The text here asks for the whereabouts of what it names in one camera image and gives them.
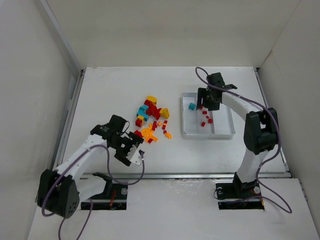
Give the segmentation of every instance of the white table surface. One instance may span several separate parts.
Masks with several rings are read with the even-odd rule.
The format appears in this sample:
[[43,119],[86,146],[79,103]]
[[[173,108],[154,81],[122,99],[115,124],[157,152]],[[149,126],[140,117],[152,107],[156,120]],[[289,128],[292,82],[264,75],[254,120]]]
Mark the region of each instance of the white table surface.
[[[234,84],[237,92],[252,100],[263,102],[258,81],[252,67],[206,67],[210,74],[221,72],[226,84]],[[136,113],[147,96],[157,98],[158,108],[168,108],[165,138],[158,127],[154,135],[158,142],[144,143],[146,173],[234,173],[245,154],[244,121],[232,111],[235,135],[231,140],[198,140],[182,137],[181,97],[183,92],[197,92],[206,87],[195,74],[194,67],[88,67],[85,72],[64,161],[85,141],[97,124],[109,122],[113,114],[135,126]],[[140,166],[127,167],[111,153],[111,171],[140,173]],[[106,154],[102,154],[86,173],[106,172]],[[266,164],[261,172],[285,172],[283,159],[278,156]]]
[[[82,240],[319,240],[297,179],[263,179],[292,208],[285,213],[268,201],[265,210],[219,210],[214,181],[142,180],[129,186],[127,210],[93,211]],[[270,191],[262,195],[284,206]],[[88,211],[64,222],[62,239],[77,238]],[[43,217],[37,207],[29,240],[56,240],[62,218]]]

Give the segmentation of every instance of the white tray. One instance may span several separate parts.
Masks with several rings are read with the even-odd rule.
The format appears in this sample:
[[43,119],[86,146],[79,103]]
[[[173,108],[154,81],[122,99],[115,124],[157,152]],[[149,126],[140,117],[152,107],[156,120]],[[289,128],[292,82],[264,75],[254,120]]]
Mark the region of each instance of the white tray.
[[213,123],[208,123],[203,110],[191,110],[189,104],[197,105],[197,93],[182,93],[182,135],[189,138],[205,138],[229,140],[235,135],[235,127],[231,110],[226,105],[220,104],[218,111],[208,111]]

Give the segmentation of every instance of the white robotic arm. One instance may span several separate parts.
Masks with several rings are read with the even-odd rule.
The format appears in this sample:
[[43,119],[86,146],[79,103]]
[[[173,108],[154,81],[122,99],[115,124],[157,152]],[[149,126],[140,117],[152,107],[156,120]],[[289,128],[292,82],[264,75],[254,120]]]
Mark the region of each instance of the white robotic arm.
[[[95,173],[89,179],[80,178],[98,156],[106,154],[108,147],[116,150],[115,158],[125,165],[140,165],[143,159],[138,148],[144,140],[132,132],[127,134],[128,137],[122,136],[126,122],[122,117],[113,115],[109,123],[97,125],[67,161],[54,170],[45,170],[40,178],[38,206],[43,206],[49,194],[45,209],[67,219],[72,216],[73,209],[76,209],[79,203],[107,191],[108,185],[112,184],[107,175]],[[51,190],[58,178],[61,178],[61,181]]]
[[278,143],[277,131],[269,114],[278,122],[277,112],[268,108],[268,112],[259,106],[251,104],[238,96],[219,89],[237,89],[233,84],[225,85],[221,73],[207,75],[207,88],[198,88],[197,106],[204,106],[209,111],[218,111],[220,104],[224,104],[234,110],[244,121],[244,144],[246,151],[242,164],[234,174],[232,183],[217,183],[218,200],[247,199],[252,197],[252,191],[258,187],[256,174],[261,163]]
[[[246,121],[246,116],[250,112],[262,111],[260,107],[227,92],[222,93],[221,103],[235,111],[235,113],[238,114],[244,121]],[[236,171],[236,174],[242,183],[250,183],[256,179],[258,167],[263,162],[267,154],[267,150],[262,151],[259,154],[255,154],[247,148],[245,149],[242,164],[238,171]]]

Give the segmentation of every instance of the pile of toy blocks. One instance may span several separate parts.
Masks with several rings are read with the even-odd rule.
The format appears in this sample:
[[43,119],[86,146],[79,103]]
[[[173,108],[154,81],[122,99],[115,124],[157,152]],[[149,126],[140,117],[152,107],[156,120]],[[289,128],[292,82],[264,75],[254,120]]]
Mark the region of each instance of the pile of toy blocks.
[[[163,134],[171,139],[172,135],[166,131],[168,124],[167,119],[170,116],[168,108],[157,108],[157,99],[154,96],[147,96],[144,104],[139,108],[136,113],[135,125],[139,128],[143,127],[145,122],[149,120],[149,117],[152,116],[156,119],[152,124],[150,123],[148,128],[142,129],[142,131],[136,130],[134,133],[142,138],[145,138],[145,141],[151,143],[152,141],[157,142],[158,139],[153,135],[154,131],[158,126],[162,125]],[[162,122],[157,122],[160,118],[166,119],[163,124]]]

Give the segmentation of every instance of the red wire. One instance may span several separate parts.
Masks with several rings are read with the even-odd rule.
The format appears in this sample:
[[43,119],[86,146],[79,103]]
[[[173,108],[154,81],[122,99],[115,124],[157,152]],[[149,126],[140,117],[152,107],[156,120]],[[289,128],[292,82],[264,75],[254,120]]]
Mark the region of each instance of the red wire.
[[113,204],[114,204],[114,200],[115,200],[116,195],[117,195],[116,190],[113,190],[113,192],[112,192],[112,198],[111,198],[111,200],[110,200],[110,202],[109,202],[109,204],[110,204],[110,210],[112,209],[112,206],[113,206]]

